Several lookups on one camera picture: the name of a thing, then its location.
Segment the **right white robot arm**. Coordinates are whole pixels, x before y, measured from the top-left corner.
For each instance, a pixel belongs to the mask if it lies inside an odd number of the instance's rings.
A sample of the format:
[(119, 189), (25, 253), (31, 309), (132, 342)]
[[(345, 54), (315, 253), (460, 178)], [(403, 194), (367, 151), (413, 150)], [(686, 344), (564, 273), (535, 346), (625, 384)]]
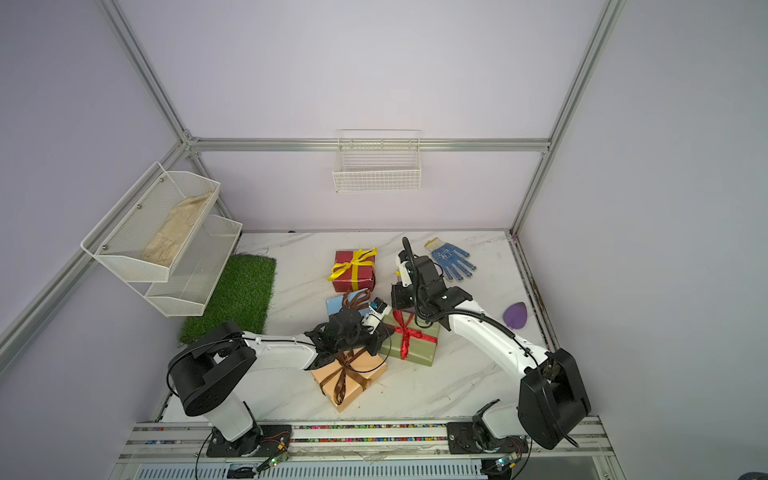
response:
[(428, 256), (413, 253), (402, 239), (397, 268), (401, 282), (392, 286), (394, 308), (412, 308), (426, 323), (438, 323), (484, 352), (518, 384), (518, 399), (494, 400), (481, 409), (478, 420), (494, 439), (520, 431), (552, 450), (561, 441), (577, 442), (570, 432), (591, 411), (590, 400), (575, 358), (559, 348), (549, 351), (515, 334), (491, 318), (471, 294), (448, 287)]

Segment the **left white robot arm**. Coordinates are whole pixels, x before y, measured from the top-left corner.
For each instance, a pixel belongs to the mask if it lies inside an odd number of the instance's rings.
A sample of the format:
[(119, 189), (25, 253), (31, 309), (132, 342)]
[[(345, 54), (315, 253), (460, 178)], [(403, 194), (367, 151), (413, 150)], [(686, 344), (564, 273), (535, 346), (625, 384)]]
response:
[(347, 353), (376, 355), (394, 332), (383, 321), (390, 310), (372, 310), (363, 316), (343, 308), (295, 336), (257, 335), (225, 322), (170, 360), (167, 387), (187, 416), (204, 417), (226, 442), (237, 442), (256, 432), (254, 416), (234, 393), (247, 374), (274, 369), (314, 371)]

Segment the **brown ribbon on orange box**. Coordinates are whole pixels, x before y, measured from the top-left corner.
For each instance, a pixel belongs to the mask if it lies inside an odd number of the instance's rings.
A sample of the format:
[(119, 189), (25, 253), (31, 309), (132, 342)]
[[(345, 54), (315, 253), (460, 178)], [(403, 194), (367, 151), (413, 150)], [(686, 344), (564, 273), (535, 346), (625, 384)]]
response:
[(369, 374), (354, 369), (359, 360), (369, 362), (372, 356), (360, 348), (338, 354), (336, 360), (313, 372), (321, 392), (337, 411), (345, 409), (372, 383)]

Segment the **blue gift box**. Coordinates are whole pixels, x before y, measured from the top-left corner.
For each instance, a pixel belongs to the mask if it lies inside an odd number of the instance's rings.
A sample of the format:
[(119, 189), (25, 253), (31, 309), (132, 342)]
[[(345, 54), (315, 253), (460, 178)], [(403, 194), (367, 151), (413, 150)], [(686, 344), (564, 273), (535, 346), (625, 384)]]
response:
[[(329, 316), (339, 313), (344, 307), (342, 306), (343, 295), (337, 296), (326, 301), (326, 310)], [(368, 309), (358, 311), (362, 317), (365, 317), (368, 313)]]

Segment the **brown ribbon on blue box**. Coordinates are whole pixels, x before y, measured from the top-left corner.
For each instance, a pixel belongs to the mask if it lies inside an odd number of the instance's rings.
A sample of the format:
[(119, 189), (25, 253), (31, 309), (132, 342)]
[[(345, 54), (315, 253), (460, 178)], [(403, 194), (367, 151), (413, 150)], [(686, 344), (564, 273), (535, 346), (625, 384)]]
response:
[(370, 306), (372, 291), (368, 288), (346, 292), (342, 298), (342, 306), (353, 310), (365, 310)]

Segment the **orange gift box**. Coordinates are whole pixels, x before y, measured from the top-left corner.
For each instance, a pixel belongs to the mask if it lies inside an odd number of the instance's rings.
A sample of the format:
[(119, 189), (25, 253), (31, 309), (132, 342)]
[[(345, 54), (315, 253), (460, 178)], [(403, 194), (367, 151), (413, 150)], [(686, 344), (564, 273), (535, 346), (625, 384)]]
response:
[(311, 374), (323, 395), (341, 412), (386, 372), (386, 362), (364, 348), (336, 355), (330, 364)]

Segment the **blue dotted work glove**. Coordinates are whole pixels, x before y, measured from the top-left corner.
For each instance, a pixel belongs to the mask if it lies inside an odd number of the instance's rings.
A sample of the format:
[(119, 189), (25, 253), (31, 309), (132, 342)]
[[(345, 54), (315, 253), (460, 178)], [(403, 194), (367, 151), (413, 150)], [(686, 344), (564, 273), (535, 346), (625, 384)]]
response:
[(476, 266), (469, 261), (470, 255), (465, 250), (440, 238), (431, 239), (425, 248), (447, 280), (463, 281), (473, 276)]

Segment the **green artificial grass mat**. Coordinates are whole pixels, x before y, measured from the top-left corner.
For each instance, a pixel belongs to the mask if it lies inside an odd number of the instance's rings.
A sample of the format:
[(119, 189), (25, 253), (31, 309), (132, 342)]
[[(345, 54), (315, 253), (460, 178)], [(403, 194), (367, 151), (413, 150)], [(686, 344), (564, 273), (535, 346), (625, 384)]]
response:
[(243, 331), (262, 333), (274, 292), (276, 267), (277, 260), (271, 257), (231, 256), (203, 315), (185, 320), (179, 342), (191, 344), (228, 321)]

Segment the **lower white mesh shelf basket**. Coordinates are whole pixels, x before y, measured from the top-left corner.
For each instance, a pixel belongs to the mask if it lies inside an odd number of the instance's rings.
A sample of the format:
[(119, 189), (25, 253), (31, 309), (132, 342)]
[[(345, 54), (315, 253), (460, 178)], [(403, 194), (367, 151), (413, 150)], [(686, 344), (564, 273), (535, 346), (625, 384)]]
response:
[(210, 214), (167, 282), (141, 297), (165, 317), (201, 316), (242, 233), (242, 224)]

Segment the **white mesh shelf basket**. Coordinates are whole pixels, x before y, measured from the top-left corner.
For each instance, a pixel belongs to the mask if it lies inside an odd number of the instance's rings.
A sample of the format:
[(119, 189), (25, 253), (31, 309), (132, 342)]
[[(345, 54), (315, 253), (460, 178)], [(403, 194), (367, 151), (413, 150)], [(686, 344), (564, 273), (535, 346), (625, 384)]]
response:
[(141, 297), (165, 317), (201, 316), (242, 233), (242, 224), (210, 214), (167, 282)]
[[(80, 243), (81, 249), (126, 283), (167, 282), (192, 238), (211, 212), (220, 183), (189, 172), (167, 170), (156, 162)], [(211, 193), (201, 216), (170, 267), (141, 259), (141, 253), (158, 232), (170, 210), (187, 197)]]

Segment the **upper white mesh shelf basket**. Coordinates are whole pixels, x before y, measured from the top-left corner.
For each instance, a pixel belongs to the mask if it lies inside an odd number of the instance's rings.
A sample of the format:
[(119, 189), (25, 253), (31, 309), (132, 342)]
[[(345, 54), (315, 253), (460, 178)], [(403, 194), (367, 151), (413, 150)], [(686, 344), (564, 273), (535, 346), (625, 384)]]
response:
[[(211, 212), (220, 183), (189, 172), (167, 170), (156, 162), (80, 243), (81, 249), (126, 283), (167, 282), (192, 238)], [(170, 267), (141, 259), (141, 253), (158, 232), (170, 210), (187, 197), (211, 193), (201, 216)]]

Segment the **purple pink-handled spatula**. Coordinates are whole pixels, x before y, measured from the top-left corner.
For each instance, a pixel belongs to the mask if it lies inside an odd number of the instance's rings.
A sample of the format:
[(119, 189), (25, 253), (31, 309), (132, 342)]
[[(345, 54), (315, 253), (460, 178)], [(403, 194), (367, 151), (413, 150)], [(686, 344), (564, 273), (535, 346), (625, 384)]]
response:
[(524, 302), (517, 302), (503, 312), (502, 320), (511, 330), (520, 330), (526, 326), (528, 311)]

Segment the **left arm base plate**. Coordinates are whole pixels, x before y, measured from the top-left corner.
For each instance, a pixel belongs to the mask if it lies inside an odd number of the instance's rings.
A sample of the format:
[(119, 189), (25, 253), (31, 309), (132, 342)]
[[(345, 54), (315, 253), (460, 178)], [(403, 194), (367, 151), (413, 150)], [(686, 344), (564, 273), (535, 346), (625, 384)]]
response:
[(290, 425), (257, 424), (239, 439), (229, 441), (217, 428), (213, 428), (206, 456), (208, 458), (276, 457), (288, 448), (291, 436)]

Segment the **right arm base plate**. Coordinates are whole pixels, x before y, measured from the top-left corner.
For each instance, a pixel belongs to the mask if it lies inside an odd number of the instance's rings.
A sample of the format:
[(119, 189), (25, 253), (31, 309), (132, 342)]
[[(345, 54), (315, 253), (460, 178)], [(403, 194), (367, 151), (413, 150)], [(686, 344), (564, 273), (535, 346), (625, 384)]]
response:
[(529, 444), (524, 436), (497, 438), (480, 422), (449, 422), (446, 425), (451, 454), (525, 454)]

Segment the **aluminium front rail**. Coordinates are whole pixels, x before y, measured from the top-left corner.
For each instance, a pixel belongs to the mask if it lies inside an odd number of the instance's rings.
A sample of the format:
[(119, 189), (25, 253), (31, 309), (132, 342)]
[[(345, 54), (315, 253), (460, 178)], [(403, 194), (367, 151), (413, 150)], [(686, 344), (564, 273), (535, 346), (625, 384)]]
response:
[(573, 442), (546, 450), (531, 440), (509, 453), (469, 453), (446, 419), (264, 422), (266, 441), (246, 457), (216, 457), (206, 423), (139, 423), (113, 479), (482, 479), (509, 466), (511, 479), (622, 479), (596, 417)]

